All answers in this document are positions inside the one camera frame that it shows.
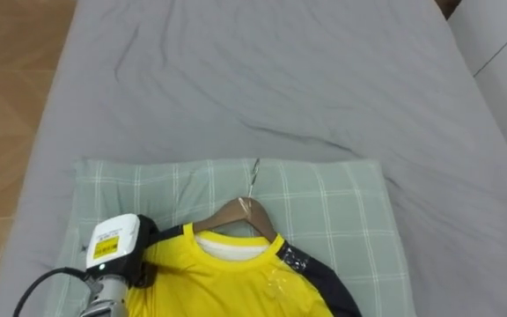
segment yellow t-shirt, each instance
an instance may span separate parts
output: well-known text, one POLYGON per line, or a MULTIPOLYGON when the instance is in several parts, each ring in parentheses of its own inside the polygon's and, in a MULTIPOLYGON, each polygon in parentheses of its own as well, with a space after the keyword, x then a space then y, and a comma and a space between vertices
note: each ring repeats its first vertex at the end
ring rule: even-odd
POLYGON ((162 232, 145 260, 158 274, 151 287, 129 291, 130 317, 361 316, 337 275, 281 235, 269 244, 180 225, 162 232))

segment fabric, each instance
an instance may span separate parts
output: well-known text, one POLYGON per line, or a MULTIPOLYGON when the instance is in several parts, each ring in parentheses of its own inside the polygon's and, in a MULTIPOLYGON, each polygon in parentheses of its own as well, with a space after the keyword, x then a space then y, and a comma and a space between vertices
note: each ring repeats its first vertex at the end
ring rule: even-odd
MULTIPOLYGON (((79 161, 72 219, 55 266, 83 268, 93 227, 110 217, 143 214, 162 232, 205 219, 228 201, 247 195, 254 161, 150 166, 79 161)), ((253 198, 291 245, 337 273, 363 316, 389 312, 392 317, 415 317, 408 269, 377 162, 312 164, 262 158, 253 198)), ((218 231, 253 235, 244 223, 218 231)), ((88 296, 83 284, 54 279, 45 316, 77 317, 88 296)))
POLYGON ((55 265, 82 157, 379 160, 419 315, 507 316, 507 145, 435 1, 77 1, 0 317, 55 265))
POLYGON ((263 237, 214 232, 195 237, 193 224, 177 228, 177 235, 146 251, 146 261, 158 266, 158 274, 152 287, 130 290, 131 317, 361 316, 338 276, 281 235, 269 244, 263 237), (227 255, 264 248, 250 258, 228 261, 207 252, 197 238, 210 242, 210 252, 227 255))

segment pillow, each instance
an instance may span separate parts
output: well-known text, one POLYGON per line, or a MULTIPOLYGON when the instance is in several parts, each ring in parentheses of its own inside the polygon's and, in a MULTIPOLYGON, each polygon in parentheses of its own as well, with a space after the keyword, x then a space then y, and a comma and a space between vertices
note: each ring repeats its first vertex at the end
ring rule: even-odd
MULTIPOLYGON (((73 211, 56 267, 85 267, 99 222, 136 213, 160 229, 206 218, 247 195, 255 159, 133 166, 98 160, 76 165, 73 211)), ((278 232, 332 268, 365 317, 415 317, 400 237, 375 161, 313 164, 262 159, 253 189, 278 232)), ((221 233, 252 235, 248 224, 221 233)), ((54 279, 46 316, 78 316, 88 289, 54 279)))

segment wrinkled sheet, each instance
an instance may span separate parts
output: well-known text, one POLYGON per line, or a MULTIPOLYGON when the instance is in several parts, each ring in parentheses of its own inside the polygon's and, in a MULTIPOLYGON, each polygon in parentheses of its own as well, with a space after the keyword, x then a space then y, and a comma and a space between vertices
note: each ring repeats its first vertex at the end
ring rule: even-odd
POLYGON ((507 316, 507 145, 433 1, 80 0, 0 317, 55 264, 80 157, 378 159, 417 314, 507 316))

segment yellow label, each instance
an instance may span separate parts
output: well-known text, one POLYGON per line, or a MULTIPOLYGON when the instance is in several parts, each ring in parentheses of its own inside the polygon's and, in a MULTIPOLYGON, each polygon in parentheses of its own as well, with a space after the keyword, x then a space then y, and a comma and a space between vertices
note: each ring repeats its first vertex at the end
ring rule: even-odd
POLYGON ((119 248, 119 236, 114 236, 109 239, 102 240, 95 246, 95 252, 93 253, 93 260, 99 259, 101 256, 107 254, 113 254, 119 248))

